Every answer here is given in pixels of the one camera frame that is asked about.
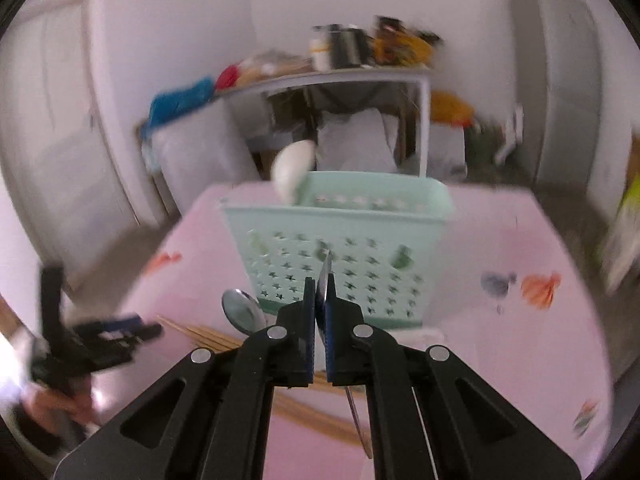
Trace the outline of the person's left hand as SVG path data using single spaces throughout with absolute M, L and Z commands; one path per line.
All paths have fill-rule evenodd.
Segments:
M 60 434 L 60 425 L 54 417 L 56 413 L 64 413 L 81 426 L 98 422 L 93 405 L 90 377 L 86 377 L 74 385 L 74 392 L 71 396 L 31 382 L 21 393 L 21 404 L 31 420 L 55 436 Z

